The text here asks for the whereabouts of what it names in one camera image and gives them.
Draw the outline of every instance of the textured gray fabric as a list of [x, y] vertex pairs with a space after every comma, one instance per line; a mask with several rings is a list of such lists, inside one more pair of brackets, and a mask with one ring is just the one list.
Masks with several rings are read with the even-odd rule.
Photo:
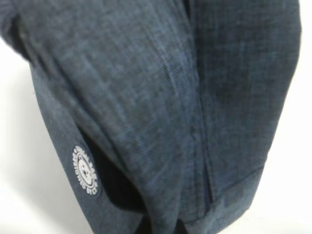
[[12, 25], [12, 18], [17, 15], [16, 7], [11, 0], [0, 1], [0, 34], [6, 37]]
[[214, 234], [243, 214], [298, 59], [296, 0], [190, 0], [189, 16], [178, 0], [16, 6], [43, 118], [94, 233], [131, 233], [140, 216], [82, 191], [77, 126], [137, 187], [154, 234], [177, 218]]

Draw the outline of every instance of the chambray fabric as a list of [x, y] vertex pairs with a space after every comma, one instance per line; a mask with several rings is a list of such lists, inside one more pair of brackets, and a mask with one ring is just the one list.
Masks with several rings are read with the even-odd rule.
[[190, 234], [215, 234], [248, 209], [298, 59], [298, 1], [15, 2], [18, 34], [2, 36], [27, 51], [95, 234], [131, 234], [141, 215], [114, 207], [102, 186], [95, 197], [81, 188], [78, 127], [138, 189], [153, 234], [172, 234], [178, 218]]

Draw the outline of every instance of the circular badge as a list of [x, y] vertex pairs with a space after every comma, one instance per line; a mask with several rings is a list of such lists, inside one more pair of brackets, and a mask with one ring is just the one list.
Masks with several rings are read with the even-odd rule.
[[77, 179], [87, 194], [98, 193], [98, 176], [85, 150], [80, 146], [74, 148], [73, 165]]

